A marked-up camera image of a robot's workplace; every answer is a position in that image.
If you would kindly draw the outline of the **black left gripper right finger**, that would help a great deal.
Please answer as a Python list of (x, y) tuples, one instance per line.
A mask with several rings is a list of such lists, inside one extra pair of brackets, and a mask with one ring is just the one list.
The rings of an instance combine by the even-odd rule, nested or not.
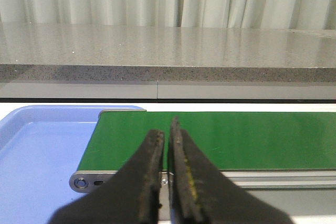
[(283, 211), (224, 176), (174, 117), (168, 149), (172, 223), (291, 223)]

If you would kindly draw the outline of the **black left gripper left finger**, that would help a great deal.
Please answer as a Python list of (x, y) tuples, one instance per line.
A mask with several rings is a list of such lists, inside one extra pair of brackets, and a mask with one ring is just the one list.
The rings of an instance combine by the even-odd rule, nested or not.
[(59, 208), (50, 223), (158, 223), (164, 133), (149, 130), (106, 183)]

